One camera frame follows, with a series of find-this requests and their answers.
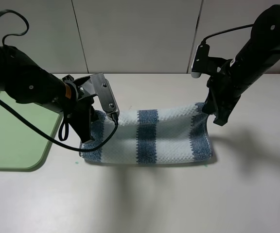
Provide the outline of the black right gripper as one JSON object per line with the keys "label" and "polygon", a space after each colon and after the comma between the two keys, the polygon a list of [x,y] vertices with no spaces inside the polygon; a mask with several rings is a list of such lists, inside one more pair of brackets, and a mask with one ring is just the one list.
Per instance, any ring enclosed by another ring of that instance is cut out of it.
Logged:
{"label": "black right gripper", "polygon": [[242,58],[224,59],[210,57],[208,59],[207,74],[210,78],[207,81],[209,88],[208,96],[202,108],[202,112],[208,115],[215,115],[214,124],[224,126],[240,97],[234,93],[240,88],[235,87],[235,81],[231,75],[231,68],[240,66]]}

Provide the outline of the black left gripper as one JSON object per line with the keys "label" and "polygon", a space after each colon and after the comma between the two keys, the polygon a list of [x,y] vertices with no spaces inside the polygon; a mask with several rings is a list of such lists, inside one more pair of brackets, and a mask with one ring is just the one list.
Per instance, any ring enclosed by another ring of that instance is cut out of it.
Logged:
{"label": "black left gripper", "polygon": [[64,121],[69,121],[82,143],[94,141],[91,135],[91,123],[99,120],[95,111],[94,97],[97,96],[90,80],[90,75],[75,79],[71,75],[62,78],[70,91],[71,104],[63,112]]}

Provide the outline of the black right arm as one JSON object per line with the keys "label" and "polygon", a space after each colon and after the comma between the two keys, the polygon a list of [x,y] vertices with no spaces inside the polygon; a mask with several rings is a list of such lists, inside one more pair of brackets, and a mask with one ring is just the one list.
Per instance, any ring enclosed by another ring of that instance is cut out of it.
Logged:
{"label": "black right arm", "polygon": [[210,76],[202,111],[215,115],[213,122],[223,126],[241,94],[280,60],[280,5],[269,7],[257,17],[250,39],[234,59],[209,57],[209,49],[203,40],[195,57],[200,72]]}

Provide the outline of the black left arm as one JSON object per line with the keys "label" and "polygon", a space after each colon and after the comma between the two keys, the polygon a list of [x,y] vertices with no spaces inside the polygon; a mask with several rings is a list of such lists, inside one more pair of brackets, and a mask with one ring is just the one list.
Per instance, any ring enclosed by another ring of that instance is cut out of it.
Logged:
{"label": "black left arm", "polygon": [[0,91],[16,103],[34,103],[64,117],[83,143],[91,142],[91,123],[95,94],[82,86],[89,77],[59,79],[39,67],[29,56],[13,46],[0,46]]}

